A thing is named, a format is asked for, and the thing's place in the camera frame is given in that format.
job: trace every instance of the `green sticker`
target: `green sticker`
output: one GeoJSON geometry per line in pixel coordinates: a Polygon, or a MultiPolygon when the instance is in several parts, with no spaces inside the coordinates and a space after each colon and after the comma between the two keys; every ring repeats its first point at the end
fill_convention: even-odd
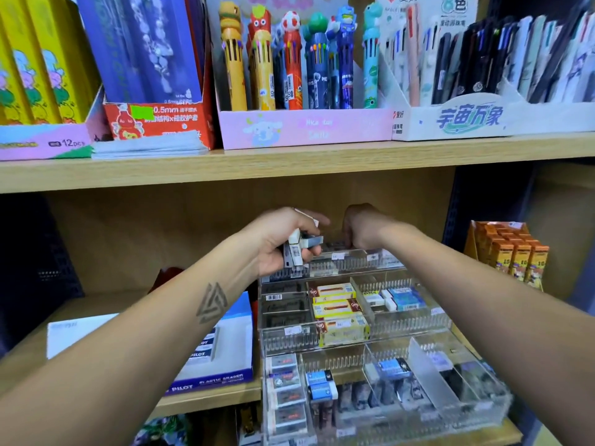
{"type": "Polygon", "coordinates": [[[130,114],[134,119],[155,120],[155,113],[151,106],[130,105],[130,114]]]}

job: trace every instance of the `hand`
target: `hand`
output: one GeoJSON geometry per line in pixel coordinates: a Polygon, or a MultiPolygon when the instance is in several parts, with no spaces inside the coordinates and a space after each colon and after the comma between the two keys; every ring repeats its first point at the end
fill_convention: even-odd
{"type": "Polygon", "coordinates": [[[347,247],[383,248],[381,233],[396,221],[369,203],[351,205],[343,218],[343,233],[347,247]]]}
{"type": "MultiPolygon", "coordinates": [[[[318,220],[322,225],[330,224],[328,217],[322,214],[308,210],[301,211],[318,220]]],[[[308,216],[298,213],[293,208],[281,208],[264,213],[242,230],[242,233],[245,233],[250,241],[255,241],[255,246],[258,249],[257,273],[259,277],[271,275],[283,269],[283,255],[277,247],[282,245],[296,228],[311,235],[320,234],[314,221],[308,216]]],[[[304,263],[308,263],[321,252],[320,246],[311,249],[304,248],[302,249],[302,259],[304,263]]]]}

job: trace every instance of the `tattoo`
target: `tattoo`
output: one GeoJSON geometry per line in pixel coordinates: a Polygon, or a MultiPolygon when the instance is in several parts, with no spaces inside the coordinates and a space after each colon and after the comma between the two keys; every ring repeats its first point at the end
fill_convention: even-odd
{"type": "Polygon", "coordinates": [[[227,297],[225,293],[216,283],[215,286],[209,285],[206,287],[205,296],[202,299],[201,306],[196,311],[196,317],[199,317],[199,323],[204,324],[219,319],[226,312],[227,297]]]}

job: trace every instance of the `forearm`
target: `forearm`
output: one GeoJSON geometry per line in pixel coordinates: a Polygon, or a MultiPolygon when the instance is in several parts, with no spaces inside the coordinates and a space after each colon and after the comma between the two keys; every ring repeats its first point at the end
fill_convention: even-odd
{"type": "Polygon", "coordinates": [[[595,324],[590,316],[412,226],[395,223],[381,236],[384,247],[419,278],[561,441],[591,441],[595,348],[587,338],[595,338],[595,324]]]}
{"type": "Polygon", "coordinates": [[[130,444],[197,344],[257,277],[245,239],[226,239],[7,394],[6,442],[130,444]]]}

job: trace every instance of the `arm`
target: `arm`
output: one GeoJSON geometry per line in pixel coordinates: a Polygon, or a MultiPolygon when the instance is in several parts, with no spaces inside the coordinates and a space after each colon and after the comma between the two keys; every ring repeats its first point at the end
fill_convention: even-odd
{"type": "MultiPolygon", "coordinates": [[[[323,224],[324,216],[313,213],[323,224]]],[[[276,249],[312,219],[267,213],[50,360],[0,400],[6,444],[128,445],[197,344],[244,289],[283,267],[276,249]]],[[[304,261],[320,247],[302,250],[304,261]]]]}
{"type": "Polygon", "coordinates": [[[356,247],[384,247],[434,295],[465,337],[565,445],[595,437],[595,320],[370,205],[347,209],[356,247]]]}

